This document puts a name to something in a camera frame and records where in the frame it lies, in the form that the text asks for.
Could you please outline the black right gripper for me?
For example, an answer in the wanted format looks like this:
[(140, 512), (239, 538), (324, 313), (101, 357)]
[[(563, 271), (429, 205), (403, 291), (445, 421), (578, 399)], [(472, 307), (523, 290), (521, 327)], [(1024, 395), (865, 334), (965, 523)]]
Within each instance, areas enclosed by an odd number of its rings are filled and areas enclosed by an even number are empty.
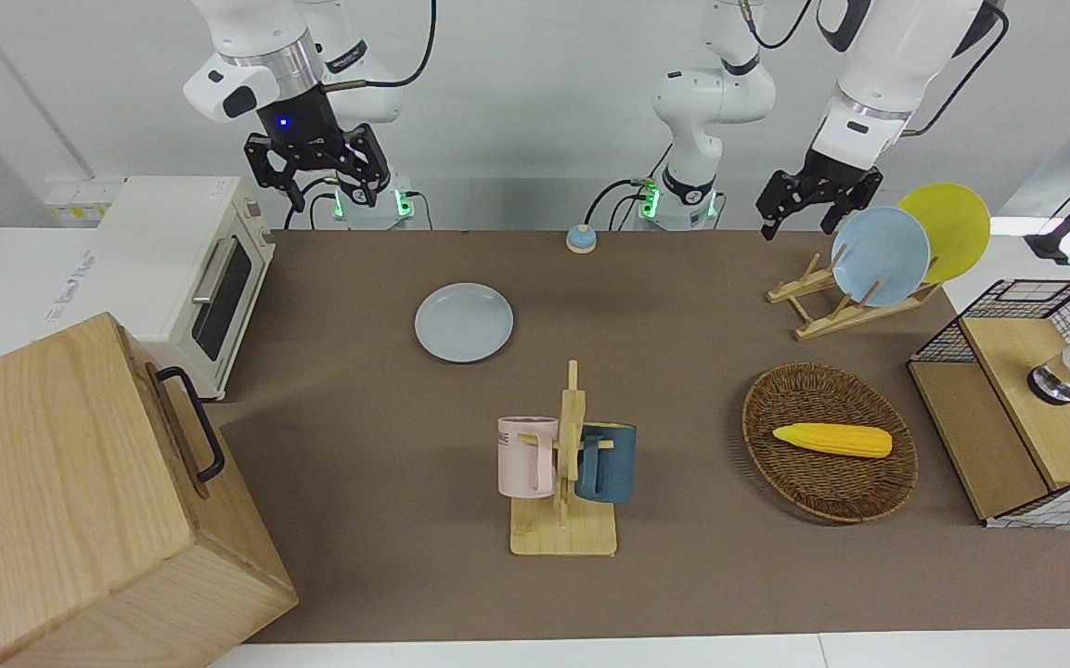
[[(245, 155), (255, 182), (278, 189), (293, 212), (304, 211), (305, 198), (294, 181), (297, 171), (339, 171), (339, 188), (353, 203), (374, 207), (389, 186), (389, 161), (368, 123), (345, 131), (339, 126), (321, 84), (289, 100), (256, 110), (264, 135), (249, 135)], [(281, 170), (270, 156), (284, 160)]]

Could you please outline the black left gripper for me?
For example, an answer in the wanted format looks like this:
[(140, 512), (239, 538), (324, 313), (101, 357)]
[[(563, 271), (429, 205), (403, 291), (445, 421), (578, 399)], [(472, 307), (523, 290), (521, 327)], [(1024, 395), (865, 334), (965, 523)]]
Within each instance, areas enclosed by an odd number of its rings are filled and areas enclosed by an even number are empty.
[(797, 173), (776, 171), (761, 189), (756, 199), (761, 237), (771, 240), (777, 236), (786, 217), (801, 209), (801, 201), (834, 201), (820, 221), (820, 231), (832, 234), (850, 212), (867, 207), (882, 181), (883, 174), (875, 166), (866, 170), (807, 151)]

